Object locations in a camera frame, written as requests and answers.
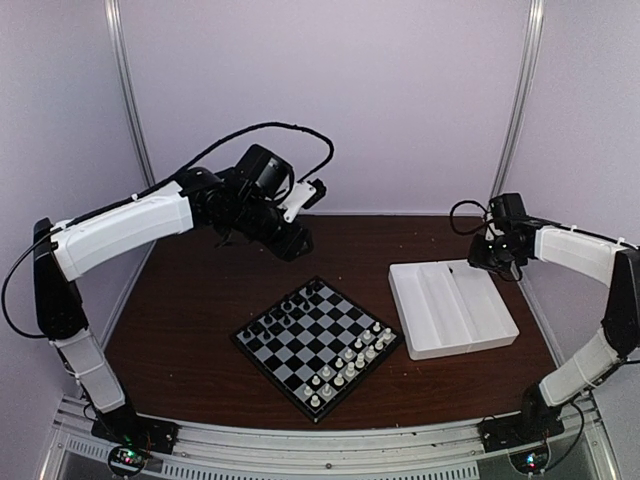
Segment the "white plastic divided tray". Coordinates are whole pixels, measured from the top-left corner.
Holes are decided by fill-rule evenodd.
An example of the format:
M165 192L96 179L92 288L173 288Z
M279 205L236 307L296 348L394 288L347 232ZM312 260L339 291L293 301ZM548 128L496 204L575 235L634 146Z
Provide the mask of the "white plastic divided tray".
M413 361L505 347L519 335L489 273L465 260L392 264L389 283Z

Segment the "black white chessboard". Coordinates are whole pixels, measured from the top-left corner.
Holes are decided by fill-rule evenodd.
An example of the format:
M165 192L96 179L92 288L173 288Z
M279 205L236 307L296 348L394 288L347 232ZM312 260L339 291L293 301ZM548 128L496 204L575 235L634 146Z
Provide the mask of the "black white chessboard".
M313 283L313 293L309 297L304 293L308 283ZM293 308L289 311L283 308L286 297L289 297L293 304ZM279 320L272 316L275 309L280 309L283 313ZM264 323L266 314L273 317L271 324ZM283 318L286 315L291 317L289 325L283 324ZM323 349L329 348L329 345L344 331L348 331L346 342L350 343L352 338L374 322L380 322L384 328L390 327L402 337L401 343L391 352L393 353L403 343L403 334L326 280L316 276L285 294L282 299L238 328L230 335L230 340L281 393L308 419L317 424L345 400L391 353L387 354L363 380L359 380L355 388L337 405L322 414L318 422L314 422L311 412L294 394L303 383L295 372L302 368L304 374L310 373L311 369L306 366L306 363L318 356ZM243 332L246 329L252 332L252 338L249 340L243 338ZM271 339L267 341L263 339L266 329L271 332Z

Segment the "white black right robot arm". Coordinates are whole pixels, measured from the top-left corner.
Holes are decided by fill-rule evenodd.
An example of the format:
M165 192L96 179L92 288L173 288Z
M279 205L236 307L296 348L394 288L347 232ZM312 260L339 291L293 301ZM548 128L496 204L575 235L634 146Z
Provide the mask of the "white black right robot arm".
M639 346L639 249L533 217L504 216L469 233L469 263L497 274L531 265L530 289L566 357L513 419L519 440L551 424L549 409L598 386Z

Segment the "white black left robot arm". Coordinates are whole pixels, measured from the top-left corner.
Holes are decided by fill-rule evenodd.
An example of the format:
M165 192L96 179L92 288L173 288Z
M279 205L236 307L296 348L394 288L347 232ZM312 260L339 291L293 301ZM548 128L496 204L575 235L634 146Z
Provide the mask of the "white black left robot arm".
M144 424L96 339L84 306L87 277L161 239L211 228L222 239L238 233L275 257L293 261L311 252L299 214L326 193L319 179L294 177L287 161L258 144L219 172L187 167L150 191L82 217L43 219L24 252L33 259L36 338L47 340L70 367L106 429L123 444L137 442Z

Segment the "white chess piece row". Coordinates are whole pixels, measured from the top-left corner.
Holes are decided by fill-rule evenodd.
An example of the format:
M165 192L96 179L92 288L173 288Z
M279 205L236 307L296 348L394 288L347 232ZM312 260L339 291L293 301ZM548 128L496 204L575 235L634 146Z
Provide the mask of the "white chess piece row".
M310 373L299 368L295 374L303 383L294 394L311 412L314 422L337 405L402 341L390 327L374 322L346 342L348 331L336 338L329 348L310 359L306 366Z

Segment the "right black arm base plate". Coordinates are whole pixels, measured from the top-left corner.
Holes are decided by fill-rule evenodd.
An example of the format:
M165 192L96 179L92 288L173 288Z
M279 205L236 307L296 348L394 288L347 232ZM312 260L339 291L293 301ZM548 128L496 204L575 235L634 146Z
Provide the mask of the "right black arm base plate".
M489 453L511 449L562 434L561 410L561 406L549 406L538 390L525 393L519 412L478 424L484 450Z

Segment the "front aluminium rail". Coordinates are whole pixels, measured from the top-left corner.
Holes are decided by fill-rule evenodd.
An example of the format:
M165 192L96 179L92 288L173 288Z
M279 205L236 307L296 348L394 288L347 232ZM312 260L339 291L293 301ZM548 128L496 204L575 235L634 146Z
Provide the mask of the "front aluminium rail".
M107 466L114 444L91 435L86 401L63 396L36 479L118 479ZM516 457L540 447L555 465L580 430L571 407L565 431L546 445L488 452L480 419L429 426L365 430L268 430L172 420L170 454L153 453L132 479L621 479L594 401L576 402L584 415L579 442L544 475L521 473Z

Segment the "right aluminium frame post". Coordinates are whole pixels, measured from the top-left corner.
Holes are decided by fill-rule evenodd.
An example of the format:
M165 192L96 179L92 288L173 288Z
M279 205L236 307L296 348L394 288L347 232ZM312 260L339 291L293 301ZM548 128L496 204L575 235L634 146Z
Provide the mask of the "right aluminium frame post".
M509 171L513 165L524 123L527 101L533 86L538 64L544 30L545 11L546 2L544 0L530 0L528 2L527 22L520 56L518 78L493 182L487 194L488 199L504 191Z

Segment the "aluminium frame post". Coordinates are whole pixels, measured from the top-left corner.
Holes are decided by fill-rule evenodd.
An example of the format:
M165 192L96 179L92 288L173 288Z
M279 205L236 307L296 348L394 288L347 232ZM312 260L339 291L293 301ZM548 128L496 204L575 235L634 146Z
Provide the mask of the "aluminium frame post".
M150 160L143 125L136 101L133 77L128 58L121 5L118 0L104 0L104 9L112 52L116 64L125 117L133 144L134 155L147 188L157 183Z
M493 182L487 194L488 199L504 191L509 171L513 165L524 123L527 101L533 86L538 64L544 30L545 11L546 2L544 0L530 0L528 2L527 22L520 56L518 78Z

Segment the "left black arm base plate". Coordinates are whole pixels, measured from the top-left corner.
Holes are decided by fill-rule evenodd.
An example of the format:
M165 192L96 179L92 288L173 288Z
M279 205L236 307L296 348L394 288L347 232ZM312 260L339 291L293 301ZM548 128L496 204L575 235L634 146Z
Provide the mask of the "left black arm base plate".
M97 409L95 414L91 429L95 437L140 451L173 452L179 432L175 422L141 416L129 400L111 412Z

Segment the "left aluminium frame post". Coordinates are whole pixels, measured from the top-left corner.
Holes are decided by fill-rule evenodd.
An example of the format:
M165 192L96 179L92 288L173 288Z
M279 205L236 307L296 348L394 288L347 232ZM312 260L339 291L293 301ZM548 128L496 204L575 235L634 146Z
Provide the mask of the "left aluminium frame post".
M157 183L150 160L143 125L136 101L133 77L128 58L121 5L118 0L104 0L104 9L112 52L116 64L125 117L133 144L134 155L147 188Z

